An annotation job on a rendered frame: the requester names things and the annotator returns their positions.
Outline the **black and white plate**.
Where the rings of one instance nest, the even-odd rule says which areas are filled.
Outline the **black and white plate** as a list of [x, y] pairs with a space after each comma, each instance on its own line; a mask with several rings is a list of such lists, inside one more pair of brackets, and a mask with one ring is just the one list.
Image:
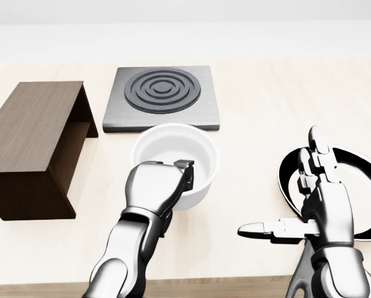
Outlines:
[[371, 241], [371, 158], [346, 147], [334, 146], [339, 177], [349, 192], [357, 216], [355, 240]]

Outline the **flat dark stove plate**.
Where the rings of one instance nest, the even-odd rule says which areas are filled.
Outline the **flat dark stove plate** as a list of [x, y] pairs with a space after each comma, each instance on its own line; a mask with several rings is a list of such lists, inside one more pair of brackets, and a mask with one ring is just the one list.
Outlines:
[[166, 123], [216, 131], [220, 117], [209, 66], [120, 67], [102, 122], [105, 133]]

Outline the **white bowl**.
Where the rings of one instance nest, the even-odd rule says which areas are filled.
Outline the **white bowl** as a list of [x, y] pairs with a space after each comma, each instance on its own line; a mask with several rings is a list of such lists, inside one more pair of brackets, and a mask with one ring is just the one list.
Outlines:
[[133, 166], [143, 161], [194, 161], [194, 187], [184, 192], [174, 210], [196, 206], [207, 195], [215, 179], [220, 156], [208, 133], [191, 125], [168, 123], [157, 125], [140, 134], [130, 155]]

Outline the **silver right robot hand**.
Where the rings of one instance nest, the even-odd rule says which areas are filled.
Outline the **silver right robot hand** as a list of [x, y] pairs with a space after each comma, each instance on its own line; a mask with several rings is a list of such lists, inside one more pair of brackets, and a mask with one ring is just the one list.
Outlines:
[[332, 147], [320, 128], [312, 126], [308, 148], [302, 148], [298, 154], [298, 188], [305, 196], [302, 218], [247, 223], [240, 226], [238, 235], [279, 244], [309, 240], [316, 250], [324, 246], [353, 246], [351, 203], [345, 185], [336, 176], [336, 168]]

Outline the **dark wooden cabinet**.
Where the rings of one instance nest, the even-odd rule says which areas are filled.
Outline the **dark wooden cabinet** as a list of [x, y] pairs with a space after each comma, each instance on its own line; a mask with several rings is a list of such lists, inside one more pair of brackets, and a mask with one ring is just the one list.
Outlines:
[[67, 193], [85, 139], [96, 137], [81, 81], [19, 83], [0, 108], [0, 218], [75, 218]]

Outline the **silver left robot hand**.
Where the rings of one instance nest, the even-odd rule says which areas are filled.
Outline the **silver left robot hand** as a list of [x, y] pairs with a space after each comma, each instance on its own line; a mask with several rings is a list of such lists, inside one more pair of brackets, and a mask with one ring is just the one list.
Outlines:
[[139, 208], [164, 218], [183, 192], [194, 186], [194, 161], [177, 160], [172, 165], [145, 161], [135, 166], [125, 185], [126, 208]]

